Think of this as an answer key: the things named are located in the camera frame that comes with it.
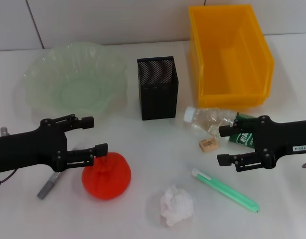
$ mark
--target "green marker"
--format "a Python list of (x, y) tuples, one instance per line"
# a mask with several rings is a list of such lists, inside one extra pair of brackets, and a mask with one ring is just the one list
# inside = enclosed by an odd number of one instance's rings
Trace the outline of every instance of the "green marker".
[(221, 183), (220, 181), (216, 180), (215, 178), (212, 178), (205, 173), (199, 171), (198, 169), (194, 168), (192, 170), (192, 175), (197, 178), (199, 181), (207, 184), (208, 186), (212, 187), (216, 191), (224, 194), (225, 196), (229, 197), (233, 201), (239, 203), (244, 208), (252, 211), (252, 212), (258, 212), (259, 206), (257, 203), (253, 202), (252, 200), (246, 198), (245, 196), (241, 195), (240, 193), (234, 191), (230, 187), (226, 186), (225, 184)]

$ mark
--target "mesh pencil cup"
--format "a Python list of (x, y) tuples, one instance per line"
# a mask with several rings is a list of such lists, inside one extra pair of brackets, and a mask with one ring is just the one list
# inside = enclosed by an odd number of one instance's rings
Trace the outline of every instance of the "mesh pencil cup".
[(178, 78), (172, 56), (138, 59), (142, 120), (174, 118)]

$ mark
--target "yellow storage box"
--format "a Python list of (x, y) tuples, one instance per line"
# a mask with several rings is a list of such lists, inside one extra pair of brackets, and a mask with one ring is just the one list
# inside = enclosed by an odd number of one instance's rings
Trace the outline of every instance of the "yellow storage box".
[(191, 6), (198, 107), (244, 109), (269, 96), (274, 59), (250, 5)]

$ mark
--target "small beige eraser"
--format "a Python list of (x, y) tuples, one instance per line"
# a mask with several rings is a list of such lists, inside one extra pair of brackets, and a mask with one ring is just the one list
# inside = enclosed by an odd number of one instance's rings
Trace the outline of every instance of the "small beige eraser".
[(218, 149), (219, 145), (214, 137), (202, 140), (199, 143), (200, 148), (204, 153)]

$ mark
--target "crumpled paper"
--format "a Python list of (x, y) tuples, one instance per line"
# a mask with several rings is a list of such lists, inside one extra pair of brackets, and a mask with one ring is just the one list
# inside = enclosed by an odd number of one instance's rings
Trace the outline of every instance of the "crumpled paper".
[(177, 189), (175, 185), (166, 190), (160, 203), (161, 215), (166, 218), (166, 224), (169, 227), (193, 216), (193, 197), (184, 189)]

